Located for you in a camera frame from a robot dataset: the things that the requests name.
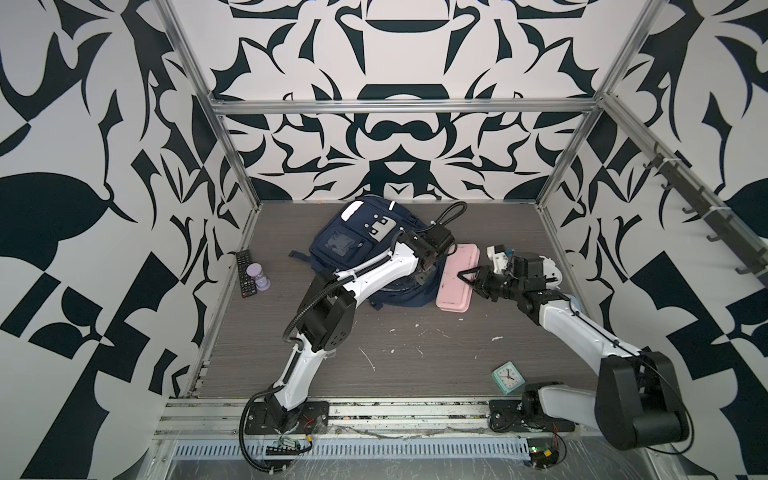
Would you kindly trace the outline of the pink pencil case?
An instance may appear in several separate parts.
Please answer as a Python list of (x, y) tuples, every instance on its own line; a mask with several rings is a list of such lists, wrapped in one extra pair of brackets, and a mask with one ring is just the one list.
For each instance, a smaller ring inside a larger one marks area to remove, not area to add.
[(473, 269), (479, 264), (480, 249), (476, 244), (458, 244), (447, 258), (436, 297), (438, 309), (464, 313), (469, 309), (472, 288), (459, 276), (461, 271)]

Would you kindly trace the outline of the navy blue student backpack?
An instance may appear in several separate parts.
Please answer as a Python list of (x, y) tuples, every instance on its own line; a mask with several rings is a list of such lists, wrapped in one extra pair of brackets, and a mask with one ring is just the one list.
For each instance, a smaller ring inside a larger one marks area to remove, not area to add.
[[(347, 270), (384, 252), (396, 234), (413, 231), (432, 239), (444, 230), (440, 221), (426, 224), (393, 200), (367, 194), (348, 203), (315, 236), (307, 254), (289, 255), (320, 272)], [(385, 305), (419, 308), (436, 300), (445, 265), (438, 258), (431, 269), (395, 280), (368, 298), (376, 310)]]

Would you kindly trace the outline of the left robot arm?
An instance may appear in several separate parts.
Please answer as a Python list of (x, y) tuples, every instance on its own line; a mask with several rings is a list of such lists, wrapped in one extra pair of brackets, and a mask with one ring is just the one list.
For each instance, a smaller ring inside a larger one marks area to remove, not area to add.
[(396, 280), (430, 271), (453, 244), (454, 236), (441, 224), (406, 230), (358, 266), (318, 273), (282, 334), (292, 355), (266, 397), (271, 415), (288, 416), (306, 402), (322, 362), (349, 337), (360, 304)]

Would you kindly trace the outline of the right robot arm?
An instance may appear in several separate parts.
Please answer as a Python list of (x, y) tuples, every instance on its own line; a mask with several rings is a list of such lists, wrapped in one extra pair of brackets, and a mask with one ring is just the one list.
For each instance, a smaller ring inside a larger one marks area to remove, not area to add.
[(561, 290), (563, 275), (552, 259), (503, 251), (492, 256), (491, 264), (460, 271), (457, 277), (485, 299), (515, 302), (596, 374), (593, 391), (561, 383), (527, 386), (528, 415), (595, 428), (621, 451), (693, 441), (694, 427), (672, 361), (621, 340), (585, 315), (574, 297)]

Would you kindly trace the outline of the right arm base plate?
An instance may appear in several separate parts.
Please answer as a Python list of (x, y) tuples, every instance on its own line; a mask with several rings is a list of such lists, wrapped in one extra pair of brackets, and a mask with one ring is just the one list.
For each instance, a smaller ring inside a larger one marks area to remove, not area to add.
[(495, 433), (572, 433), (576, 424), (545, 415), (523, 400), (491, 400), (488, 427)]

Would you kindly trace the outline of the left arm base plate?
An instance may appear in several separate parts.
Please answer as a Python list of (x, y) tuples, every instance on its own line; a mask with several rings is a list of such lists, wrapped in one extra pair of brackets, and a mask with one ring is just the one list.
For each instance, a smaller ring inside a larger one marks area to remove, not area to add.
[(326, 401), (306, 401), (287, 411), (274, 402), (255, 402), (245, 414), (246, 435), (303, 433), (310, 426), (327, 424), (330, 404)]

